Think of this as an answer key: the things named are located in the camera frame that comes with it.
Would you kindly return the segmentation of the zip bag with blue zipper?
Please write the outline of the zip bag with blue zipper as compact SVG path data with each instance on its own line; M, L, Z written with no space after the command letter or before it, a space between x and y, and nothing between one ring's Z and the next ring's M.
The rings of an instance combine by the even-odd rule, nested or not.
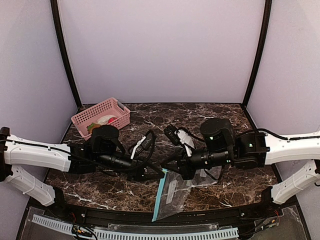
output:
M183 180L180 174L165 168L162 171L164 177L159 181L152 222L181 213L192 187L192 180Z

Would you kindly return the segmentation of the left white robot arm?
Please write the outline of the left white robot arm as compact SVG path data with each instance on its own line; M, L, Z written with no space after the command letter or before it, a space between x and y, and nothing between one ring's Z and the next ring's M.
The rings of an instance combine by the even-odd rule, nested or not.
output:
M49 144L22 139L0 129L0 180L35 199L45 207L64 208L63 191L47 185L23 169L24 165L59 170L70 174L94 173L98 167L128 180L143 182L162 179L164 172L150 163L156 136L152 130L126 152L119 140L120 131L112 125L92 130L82 144Z

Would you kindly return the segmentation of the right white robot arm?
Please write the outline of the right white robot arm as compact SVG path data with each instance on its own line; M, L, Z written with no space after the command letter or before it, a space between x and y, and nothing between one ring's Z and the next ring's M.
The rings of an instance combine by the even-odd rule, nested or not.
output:
M197 170L231 165L237 169L255 169L276 163L306 160L307 163L282 182L265 189L261 201L282 205L320 178L320 133L282 136L264 128L235 134L229 119L210 118L200 125L203 148L195 148L195 135L186 128L169 125L166 137L182 149L161 163L184 180L194 178Z

